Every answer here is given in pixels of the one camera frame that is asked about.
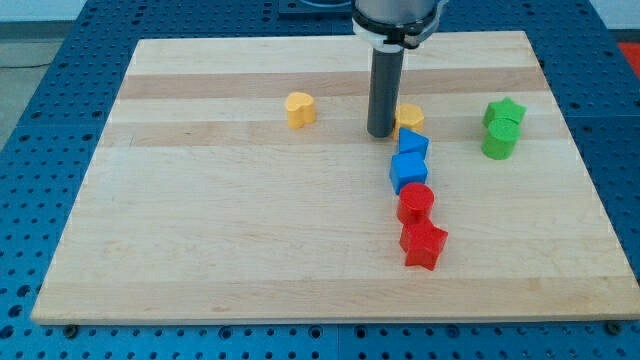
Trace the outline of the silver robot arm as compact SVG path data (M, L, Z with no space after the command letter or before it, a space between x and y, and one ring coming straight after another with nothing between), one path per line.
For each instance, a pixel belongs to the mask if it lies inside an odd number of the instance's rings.
M390 136L395 127L404 52L439 27L448 0L353 0L354 33L372 48L367 131Z

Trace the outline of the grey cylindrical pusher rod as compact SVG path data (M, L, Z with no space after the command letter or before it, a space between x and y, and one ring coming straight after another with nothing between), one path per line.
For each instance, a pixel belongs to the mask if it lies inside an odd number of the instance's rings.
M375 138L386 138L394 129L403 60L403 50L372 51L367 131Z

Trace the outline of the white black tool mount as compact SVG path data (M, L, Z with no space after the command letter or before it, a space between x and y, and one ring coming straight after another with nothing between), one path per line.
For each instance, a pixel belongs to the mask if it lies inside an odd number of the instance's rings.
M353 0L353 31L386 53L416 49L439 27L448 0Z

